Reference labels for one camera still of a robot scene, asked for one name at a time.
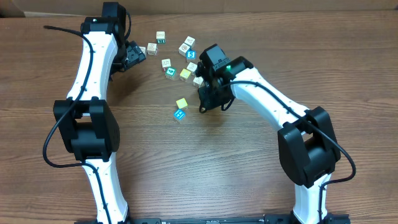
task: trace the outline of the yellow cube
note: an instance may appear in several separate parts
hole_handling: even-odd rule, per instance
[[[180,79],[187,81],[190,75],[191,75],[191,72],[184,68],[180,73]]]
[[[188,108],[188,103],[185,100],[185,98],[182,98],[181,100],[177,100],[176,103],[177,103],[177,106],[179,109]]]

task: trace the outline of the background wall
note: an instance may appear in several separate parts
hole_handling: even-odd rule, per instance
[[[118,0],[132,14],[392,10],[398,0]],[[100,15],[99,0],[0,0],[6,16]]]

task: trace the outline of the wooden table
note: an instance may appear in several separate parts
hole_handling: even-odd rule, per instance
[[[396,11],[133,16],[139,45],[166,31],[158,56],[109,83],[108,103],[121,129],[118,173],[133,217],[249,217],[289,213],[294,185],[279,164],[276,132],[243,102],[198,112],[191,83],[167,80],[160,61],[187,66],[178,47],[218,43],[243,55],[282,93],[322,106],[339,143],[356,162],[351,182],[331,185],[327,208],[353,223],[397,223],[398,14]],[[44,30],[79,29],[83,17],[0,19],[0,223],[73,223],[96,207],[81,168],[54,169],[42,145],[76,77],[82,40]],[[175,100],[190,105],[173,119]],[[51,160],[74,162],[59,132]],[[332,178],[351,172],[342,157]]]

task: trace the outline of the white cube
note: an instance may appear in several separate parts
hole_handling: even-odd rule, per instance
[[[157,44],[148,43],[147,52],[149,55],[157,55]]]
[[[139,47],[142,51],[142,53],[144,53],[145,57],[147,56],[147,48],[146,47]]]
[[[202,77],[195,77],[193,79],[193,86],[197,86],[197,87],[202,87],[205,85],[205,82],[203,81]]]
[[[184,43],[188,44],[191,48],[193,48],[193,46],[195,45],[195,39],[190,37],[190,36],[188,36],[185,39]]]
[[[187,69],[192,72],[192,74],[196,74],[198,65],[195,63],[190,62],[187,66]]]
[[[163,59],[162,60],[162,68],[163,68],[164,72],[166,72],[167,68],[169,68],[171,66],[172,66],[172,63],[171,63],[170,59]]]
[[[182,56],[186,57],[187,56],[187,51],[189,51],[190,49],[191,49],[191,47],[184,43],[184,44],[182,44],[180,46],[180,48],[178,49],[178,52],[180,52],[180,54]]]
[[[166,33],[164,31],[157,31],[156,41],[158,44],[166,44]]]

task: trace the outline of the small block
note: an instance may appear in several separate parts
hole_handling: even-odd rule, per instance
[[[177,100],[176,103],[179,109],[188,108],[188,103],[185,98]]]
[[[187,44],[182,44],[182,45],[180,46],[180,48],[178,49],[178,52],[179,52],[182,56],[186,57],[187,51],[189,51],[190,49],[191,49],[191,47],[190,47],[189,45],[187,45]]]
[[[163,59],[162,60],[162,68],[163,68],[164,72],[166,72],[167,68],[169,68],[171,66],[172,66],[172,63],[171,63],[170,59]]]
[[[194,50],[187,51],[187,59],[188,60],[195,60],[197,57],[197,52]]]
[[[175,68],[173,68],[173,67],[167,68],[167,70],[166,70],[166,78],[174,80],[175,77],[176,77],[176,75],[175,75],[176,72],[177,72],[177,70]]]
[[[188,71],[187,69],[183,68],[180,73],[180,79],[187,81],[190,75],[191,75],[191,72]]]
[[[202,87],[205,85],[203,78],[202,77],[195,77],[193,79],[193,85],[197,86],[198,88]]]
[[[192,63],[192,62],[190,62],[190,63],[188,64],[188,66],[187,66],[187,69],[188,69],[189,71],[191,71],[193,74],[196,73],[197,68],[198,68],[198,65],[195,64],[195,63]]]
[[[149,55],[157,55],[157,44],[148,43],[147,52]]]
[[[145,57],[147,56],[147,48],[146,47],[139,47],[142,51],[142,53],[144,53]]]
[[[166,33],[164,31],[157,31],[156,41],[158,44],[166,44]]]
[[[182,111],[181,109],[178,109],[176,112],[174,112],[174,118],[175,118],[179,123],[181,123],[181,122],[184,120],[185,115],[186,115],[185,112]]]
[[[188,44],[191,48],[195,45],[195,39],[193,37],[188,36],[184,43]]]

